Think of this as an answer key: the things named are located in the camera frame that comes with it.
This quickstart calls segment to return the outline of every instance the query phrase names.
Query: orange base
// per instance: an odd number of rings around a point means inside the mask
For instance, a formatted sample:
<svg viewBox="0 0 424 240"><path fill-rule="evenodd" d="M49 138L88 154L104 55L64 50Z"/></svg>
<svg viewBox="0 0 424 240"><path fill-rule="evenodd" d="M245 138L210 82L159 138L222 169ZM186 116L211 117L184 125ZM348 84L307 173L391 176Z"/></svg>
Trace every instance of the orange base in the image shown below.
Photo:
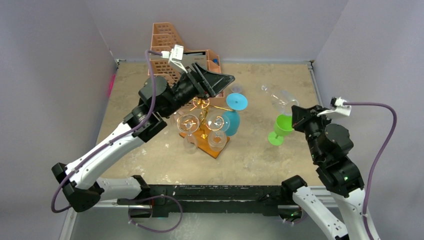
<svg viewBox="0 0 424 240"><path fill-rule="evenodd" d="M207 127L205 127L205 133L209 136L209 133L211 133L211 130L209 130ZM221 151L212 151L211 148L209 147L209 143L208 143L208 138L203 139L202 137L203 134L203 130L197 130L193 133L193 136L196 138L197 143L198 143L198 148L201 149L203 152L209 154L212 158L216 159L220 153L225 149L225 146L227 144L225 144L224 148ZM187 135L187 133L184 132L180 132L179 135L181 137L185 137ZM226 137L226 142L228 143L230 141L230 137Z"/></svg>

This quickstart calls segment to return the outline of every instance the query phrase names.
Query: gray wall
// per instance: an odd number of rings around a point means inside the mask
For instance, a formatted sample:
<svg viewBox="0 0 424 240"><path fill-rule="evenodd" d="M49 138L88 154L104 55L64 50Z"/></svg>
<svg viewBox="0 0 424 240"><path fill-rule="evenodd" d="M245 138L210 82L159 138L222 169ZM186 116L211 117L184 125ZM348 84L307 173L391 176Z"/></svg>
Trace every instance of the gray wall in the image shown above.
<svg viewBox="0 0 424 240"><path fill-rule="evenodd" d="M315 67L331 96L391 105L398 125L376 167L370 211L381 239L423 239L424 2L349 0ZM354 107L339 121L351 134L351 159L365 179L392 124L388 110Z"/></svg>
<svg viewBox="0 0 424 240"><path fill-rule="evenodd" d="M1 239L59 238L50 168L94 146L115 68L83 0L1 1Z"/></svg>
<svg viewBox="0 0 424 240"><path fill-rule="evenodd" d="M315 59L348 0L86 0L115 58L143 60L152 24L171 22L190 49L221 60Z"/></svg>

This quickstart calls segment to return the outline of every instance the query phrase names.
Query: tabletop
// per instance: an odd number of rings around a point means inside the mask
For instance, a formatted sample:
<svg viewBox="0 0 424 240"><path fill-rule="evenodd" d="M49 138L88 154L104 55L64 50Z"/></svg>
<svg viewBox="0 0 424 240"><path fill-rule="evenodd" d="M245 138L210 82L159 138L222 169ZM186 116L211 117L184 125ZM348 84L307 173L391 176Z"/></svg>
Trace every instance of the tabletop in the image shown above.
<svg viewBox="0 0 424 240"><path fill-rule="evenodd" d="M303 133L293 131L280 146L269 143L268 134L279 112L258 89L260 83L267 83L272 89L290 92L301 107L312 107L318 102L307 65L223 63L221 69L242 85L248 106L239 112L238 132L217 159L201 150L186 153L176 124L166 119L165 129L121 158L102 177L141 175L148 184L280 185L300 175L308 185L321 186ZM120 63L97 142L138 104L138 91L147 79L146 63Z"/></svg>

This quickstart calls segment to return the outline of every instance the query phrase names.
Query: pink mark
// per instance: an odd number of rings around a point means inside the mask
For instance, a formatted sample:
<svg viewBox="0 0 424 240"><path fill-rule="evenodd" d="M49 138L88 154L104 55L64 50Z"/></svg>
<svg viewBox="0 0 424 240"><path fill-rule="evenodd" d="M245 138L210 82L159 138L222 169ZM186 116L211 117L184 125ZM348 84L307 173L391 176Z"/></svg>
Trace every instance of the pink mark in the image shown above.
<svg viewBox="0 0 424 240"><path fill-rule="evenodd" d="M115 77L116 76L117 76L116 74L113 74L112 75L112 80L110 81L110 84L109 84L109 92L107 93L107 97L108 98L111 96L112 89L114 88L114 82L115 82Z"/></svg>

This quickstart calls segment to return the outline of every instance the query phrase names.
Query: blue object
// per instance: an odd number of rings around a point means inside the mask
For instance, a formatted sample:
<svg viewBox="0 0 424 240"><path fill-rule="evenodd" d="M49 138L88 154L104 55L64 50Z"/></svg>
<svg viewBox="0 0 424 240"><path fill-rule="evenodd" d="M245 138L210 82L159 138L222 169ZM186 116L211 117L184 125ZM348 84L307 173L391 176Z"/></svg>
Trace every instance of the blue object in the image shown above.
<svg viewBox="0 0 424 240"><path fill-rule="evenodd" d="M226 97L226 104L231 109L241 111L248 106L248 99L240 93L231 93Z"/></svg>
<svg viewBox="0 0 424 240"><path fill-rule="evenodd" d="M234 134L237 133L237 130L239 129L240 126L240 115L238 112L236 111L226 111L222 114L222 116L227 117L229 119L229 127L228 129L225 131L225 134L228 137L233 136Z"/></svg>

